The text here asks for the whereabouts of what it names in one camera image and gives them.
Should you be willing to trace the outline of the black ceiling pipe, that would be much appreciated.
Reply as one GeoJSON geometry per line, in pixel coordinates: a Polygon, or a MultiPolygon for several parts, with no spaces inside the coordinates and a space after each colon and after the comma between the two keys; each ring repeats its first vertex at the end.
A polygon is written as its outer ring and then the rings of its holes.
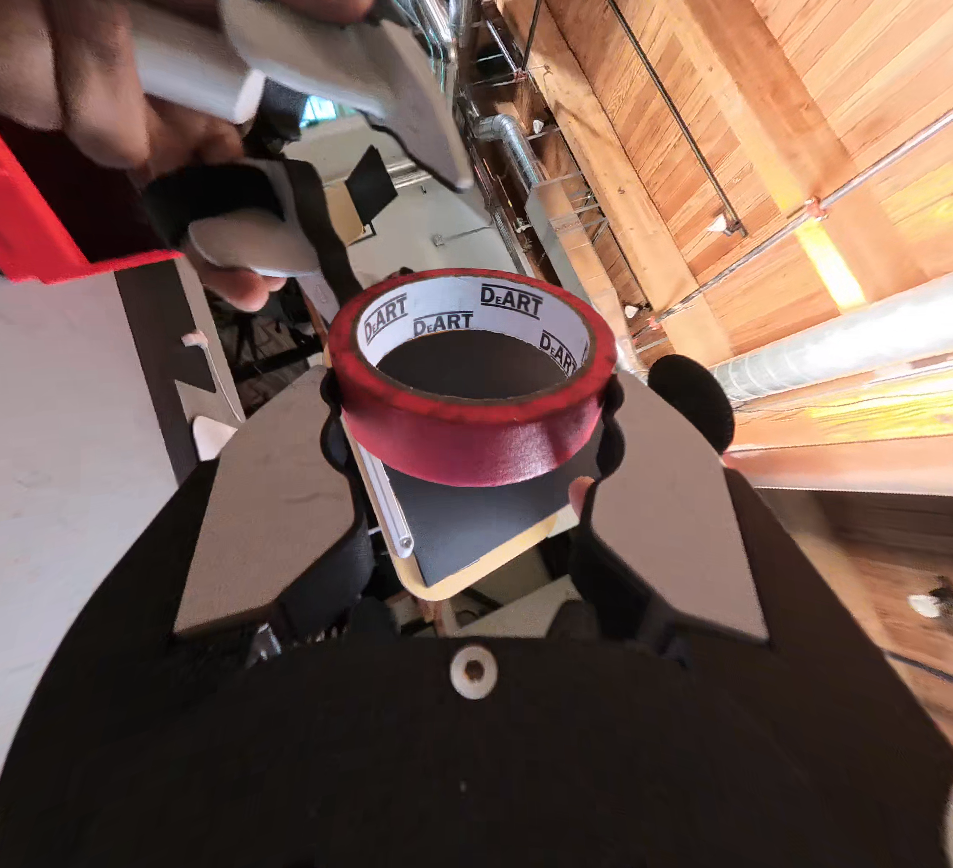
{"type": "Polygon", "coordinates": [[[664,106],[667,108],[672,120],[677,126],[679,132],[684,138],[687,146],[689,147],[692,155],[697,161],[698,166],[700,167],[706,181],[709,183],[713,191],[715,192],[717,198],[721,202],[722,214],[724,216],[724,230],[722,233],[726,236],[731,235],[741,235],[743,238],[748,236],[748,231],[745,226],[744,221],[738,210],[734,207],[730,201],[725,189],[721,185],[714,169],[709,164],[708,159],[702,153],[700,147],[698,146],[695,135],[690,130],[688,124],[686,123],[684,117],[682,116],[680,110],[676,106],[672,96],[667,90],[661,76],[659,75],[656,67],[649,59],[648,53],[645,51],[641,45],[637,35],[635,34],[632,26],[629,24],[628,20],[624,16],[621,8],[619,7],[616,0],[605,0],[606,4],[613,15],[614,19],[622,28],[626,40],[629,42],[631,48],[635,52],[639,63],[642,68],[649,76],[650,82],[656,89],[659,94],[664,106]]]}

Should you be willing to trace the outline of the silver air duct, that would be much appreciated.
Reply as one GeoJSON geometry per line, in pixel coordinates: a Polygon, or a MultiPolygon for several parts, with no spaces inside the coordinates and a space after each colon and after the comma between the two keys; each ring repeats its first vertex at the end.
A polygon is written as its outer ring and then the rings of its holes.
{"type": "Polygon", "coordinates": [[[947,274],[720,363],[712,374],[741,404],[951,350],[947,274]]]}

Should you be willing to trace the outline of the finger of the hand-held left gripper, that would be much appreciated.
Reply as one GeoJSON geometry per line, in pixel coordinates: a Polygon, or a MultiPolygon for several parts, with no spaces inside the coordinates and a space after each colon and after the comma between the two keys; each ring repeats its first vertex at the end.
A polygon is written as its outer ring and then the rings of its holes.
{"type": "Polygon", "coordinates": [[[348,245],[364,226],[346,184],[325,185],[301,160],[246,159],[242,165],[262,174],[279,211],[238,206],[193,220],[187,236],[197,253],[214,266],[298,279],[313,303],[346,303],[360,294],[364,285],[348,245]]]}
{"type": "Polygon", "coordinates": [[[474,186],[447,97],[407,28],[389,19],[334,25],[264,0],[218,0],[218,10],[232,47],[268,79],[362,113],[456,192],[474,186]]]}

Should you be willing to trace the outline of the person's left hand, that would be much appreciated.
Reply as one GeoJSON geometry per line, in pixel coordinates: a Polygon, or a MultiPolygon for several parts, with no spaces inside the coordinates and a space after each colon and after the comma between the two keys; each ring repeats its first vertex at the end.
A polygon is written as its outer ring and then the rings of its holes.
{"type": "MultiPolygon", "coordinates": [[[[216,26],[215,0],[149,1],[216,26]]],[[[376,0],[272,0],[329,23],[363,20],[376,0]]],[[[150,99],[136,70],[128,0],[1,0],[2,116],[61,131],[85,157],[148,183],[193,162],[244,158],[244,126],[150,99]]],[[[189,247],[205,287],[256,312],[286,280],[221,268],[189,247]]]]}

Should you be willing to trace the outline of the black board with wooden rim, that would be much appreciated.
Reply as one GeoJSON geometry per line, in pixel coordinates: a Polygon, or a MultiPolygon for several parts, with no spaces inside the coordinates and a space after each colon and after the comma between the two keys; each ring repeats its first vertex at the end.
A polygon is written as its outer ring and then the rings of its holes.
{"type": "Polygon", "coordinates": [[[325,185],[334,231],[346,246],[374,238],[374,220],[398,197],[380,152],[368,146],[351,173],[325,185]]]}
{"type": "MultiPolygon", "coordinates": [[[[536,393],[561,381],[560,367],[542,350],[481,330],[413,339],[387,353],[379,367],[417,390],[475,400],[536,393]]],[[[563,508],[573,479],[602,476],[601,439],[598,425],[586,446],[558,469],[497,488],[448,487],[385,465],[423,583],[435,586],[563,508]]]]}

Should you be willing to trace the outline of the white board stand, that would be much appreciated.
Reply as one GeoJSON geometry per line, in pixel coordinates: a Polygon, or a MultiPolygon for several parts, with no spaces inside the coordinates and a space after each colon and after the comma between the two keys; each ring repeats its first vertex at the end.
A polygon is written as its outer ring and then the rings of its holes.
{"type": "Polygon", "coordinates": [[[331,457],[332,437],[344,436],[344,451],[357,466],[358,491],[367,493],[383,533],[398,557],[411,555],[411,528],[388,471],[357,442],[344,417],[316,418],[256,413],[224,445],[206,521],[222,545],[237,551],[273,548],[290,561],[293,550],[327,550],[359,504],[331,457]]]}

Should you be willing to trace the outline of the metal conduit pipe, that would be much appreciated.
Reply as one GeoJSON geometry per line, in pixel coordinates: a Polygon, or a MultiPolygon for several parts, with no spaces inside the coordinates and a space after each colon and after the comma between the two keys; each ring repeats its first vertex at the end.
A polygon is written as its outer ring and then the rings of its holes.
{"type": "Polygon", "coordinates": [[[951,124],[952,110],[947,110],[947,112],[937,117],[932,123],[924,126],[909,139],[905,140],[902,144],[898,145],[893,150],[877,159],[856,176],[845,183],[840,184],[839,187],[837,187],[827,196],[820,199],[812,198],[807,200],[801,209],[794,215],[794,217],[791,218],[783,227],[772,233],[759,244],[755,245],[753,248],[747,251],[745,255],[742,255],[740,258],[733,261],[731,265],[726,266],[721,272],[710,278],[706,283],[688,293],[686,297],[676,301],[670,308],[661,312],[652,313],[645,326],[643,326],[637,332],[637,337],[660,328],[661,324],[666,320],[673,317],[673,315],[685,310],[686,307],[691,305],[703,295],[706,295],[715,287],[721,285],[733,274],[740,271],[744,266],[754,262],[756,259],[766,254],[769,249],[785,240],[788,236],[796,232],[807,222],[811,220],[821,221],[826,219],[831,207],[834,207],[836,204],[862,189],[864,185],[870,183],[881,173],[888,171],[888,169],[898,164],[906,156],[930,142],[935,138],[935,136],[939,135],[942,131],[947,129],[947,127],[951,126],[951,124]]]}

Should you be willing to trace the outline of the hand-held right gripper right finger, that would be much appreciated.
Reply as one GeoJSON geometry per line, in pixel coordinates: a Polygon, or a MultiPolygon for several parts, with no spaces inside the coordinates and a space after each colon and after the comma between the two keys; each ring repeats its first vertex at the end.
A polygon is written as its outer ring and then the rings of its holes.
{"type": "Polygon", "coordinates": [[[607,390],[600,477],[581,500],[570,575],[602,638],[670,649],[691,631],[769,630],[721,458],[648,385],[607,390]]]}

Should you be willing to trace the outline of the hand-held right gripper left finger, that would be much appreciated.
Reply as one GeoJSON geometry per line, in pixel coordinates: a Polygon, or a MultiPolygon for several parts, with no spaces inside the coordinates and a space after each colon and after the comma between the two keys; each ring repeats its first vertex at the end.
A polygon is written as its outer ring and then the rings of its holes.
{"type": "Polygon", "coordinates": [[[315,637],[359,600],[373,572],[363,485],[315,366],[222,450],[173,629],[268,622],[315,637]]]}

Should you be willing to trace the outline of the red plastic parts bin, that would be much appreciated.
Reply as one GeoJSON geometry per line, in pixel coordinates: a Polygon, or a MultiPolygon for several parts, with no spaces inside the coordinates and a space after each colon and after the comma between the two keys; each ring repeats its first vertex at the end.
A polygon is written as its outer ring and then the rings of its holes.
{"type": "Polygon", "coordinates": [[[120,170],[87,159],[61,133],[1,119],[1,269],[55,285],[177,257],[149,225],[120,170]]]}

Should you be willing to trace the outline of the red tape roll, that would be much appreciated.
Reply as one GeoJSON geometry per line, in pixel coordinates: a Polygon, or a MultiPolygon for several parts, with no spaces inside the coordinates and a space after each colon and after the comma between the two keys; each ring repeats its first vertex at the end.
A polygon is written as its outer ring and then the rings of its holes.
{"type": "Polygon", "coordinates": [[[569,461],[600,419],[616,365],[613,332],[588,302],[483,268],[426,270],[358,292],[332,320],[329,350],[355,441],[402,473],[458,488],[518,483],[569,461]],[[480,333],[540,352],[560,381],[480,401],[419,390],[379,368],[406,345],[480,333]]]}

